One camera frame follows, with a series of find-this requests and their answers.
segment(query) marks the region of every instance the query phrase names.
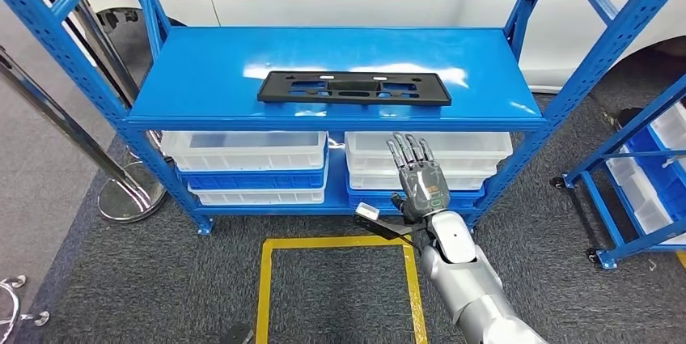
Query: yellow tape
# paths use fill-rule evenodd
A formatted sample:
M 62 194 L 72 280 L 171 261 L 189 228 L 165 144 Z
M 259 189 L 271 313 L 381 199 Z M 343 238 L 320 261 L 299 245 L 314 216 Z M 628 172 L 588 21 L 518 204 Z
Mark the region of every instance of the yellow tape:
M 255 343 L 267 344 L 269 332 L 269 294 L 272 289 L 272 251 L 273 240 L 267 239 L 262 245 L 260 262 L 260 290 L 257 299 L 257 324 L 255 327 Z
M 426 326 L 424 325 L 424 309 L 421 307 L 421 294 L 419 292 L 419 279 L 417 267 L 414 262 L 414 248 L 407 244 L 403 245 L 403 257 L 405 259 L 405 276 L 408 280 L 409 305 L 412 309 L 412 323 L 414 326 L 415 344 L 427 344 Z
M 303 237 L 289 239 L 270 239 L 274 249 L 289 248 L 341 248 L 341 247 L 377 247 L 380 245 L 403 245 L 400 239 L 386 240 L 381 236 L 338 236 L 338 237 Z
M 686 252 L 677 251 L 676 256 L 679 258 L 681 265 L 686 269 Z
M 401 245 L 405 264 L 405 275 L 408 282 L 410 308 L 416 344 L 426 344 L 426 327 L 424 310 L 421 308 L 417 267 L 414 261 L 413 248 L 401 239 L 386 240 L 381 236 L 338 236 L 338 237 L 303 237 L 288 239 L 267 239 L 262 244 L 260 260 L 260 288 L 257 300 L 257 324 L 255 343 L 267 344 L 269 334 L 269 297 L 272 287 L 272 251 L 274 249 L 294 248 L 344 248 L 344 247 L 384 247 Z

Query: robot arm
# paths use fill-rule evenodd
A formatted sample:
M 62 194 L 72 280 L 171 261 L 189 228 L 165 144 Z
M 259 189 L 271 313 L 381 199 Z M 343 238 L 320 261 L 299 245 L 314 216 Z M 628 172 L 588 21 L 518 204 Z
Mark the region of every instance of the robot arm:
M 429 144 L 398 133 L 387 144 L 405 193 L 405 199 L 394 194 L 391 200 L 409 225 L 386 223 L 378 210 L 364 203 L 355 210 L 356 221 L 388 239 L 428 232 L 430 244 L 421 251 L 420 266 L 468 344 L 546 343 L 517 317 L 500 277 L 474 244 L 464 220 L 447 209 L 450 191 Z

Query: black tool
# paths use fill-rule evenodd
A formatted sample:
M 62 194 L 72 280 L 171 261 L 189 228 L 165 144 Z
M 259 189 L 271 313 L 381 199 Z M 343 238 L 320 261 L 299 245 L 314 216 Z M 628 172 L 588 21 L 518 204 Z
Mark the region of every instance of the black tool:
M 437 74 L 272 71 L 257 99 L 267 103 L 398 104 L 448 106 Z

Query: white storage bin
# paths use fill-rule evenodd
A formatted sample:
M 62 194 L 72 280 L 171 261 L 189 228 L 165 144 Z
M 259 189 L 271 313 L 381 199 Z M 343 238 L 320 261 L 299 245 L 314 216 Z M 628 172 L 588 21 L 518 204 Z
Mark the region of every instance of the white storage bin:
M 324 166 L 326 132 L 165 131 L 162 151 L 182 172 L 307 170 Z
M 444 172 L 450 190 L 478 190 L 484 181 L 496 173 L 489 172 Z M 350 173 L 350 188 L 355 190 L 400 190 L 398 171 L 365 171 Z
M 424 138 L 444 172 L 490 172 L 512 155 L 507 132 L 412 132 Z M 350 172 L 396 169 L 386 141 L 392 132 L 346 132 L 345 155 Z
M 650 123 L 667 148 L 686 149 L 686 108 L 678 102 Z
M 324 202 L 328 162 L 324 168 L 324 186 L 318 189 L 228 189 L 194 190 L 202 205 L 303 205 Z
M 627 151 L 626 146 L 622 146 L 620 149 L 621 153 L 626 153 Z M 639 169 L 634 158 L 610 158 L 605 163 L 608 165 L 610 173 L 619 186 L 624 185 Z
M 636 165 L 632 171 L 633 174 L 626 178 L 624 184 L 621 186 L 621 189 L 631 204 L 633 213 L 636 216 L 636 220 L 641 226 L 643 232 L 649 234 L 673 223 L 673 220 L 667 213 L 667 210 L 662 202 L 659 200 L 658 194 L 655 192 L 655 188 L 650 183 L 650 180 L 648 180 L 648 177 L 643 172 L 643 169 Z M 620 182 L 614 173 L 612 176 L 615 177 L 615 181 L 617 184 L 619 184 Z M 686 234 L 666 240 L 662 242 L 662 244 L 686 244 Z

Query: stacked bins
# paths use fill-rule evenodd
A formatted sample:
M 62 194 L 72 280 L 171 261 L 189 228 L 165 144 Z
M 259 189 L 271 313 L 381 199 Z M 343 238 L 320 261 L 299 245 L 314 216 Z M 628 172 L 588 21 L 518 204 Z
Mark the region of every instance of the stacked bins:
M 316 131 L 167 131 L 162 150 L 203 205 L 318 204 L 326 143 Z
M 484 181 L 496 173 L 498 163 L 512 154 L 507 132 L 412 132 L 431 145 L 451 190 L 450 208 L 473 207 L 484 195 Z M 398 171 L 386 141 L 391 132 L 345 133 L 350 207 L 366 202 L 392 209 L 390 194 L 400 192 Z
M 686 108 L 677 103 L 645 129 L 621 152 L 686 149 Z M 657 231 L 686 216 L 686 159 L 669 156 L 615 158 L 606 162 L 643 234 Z M 686 244 L 686 234 L 664 244 Z

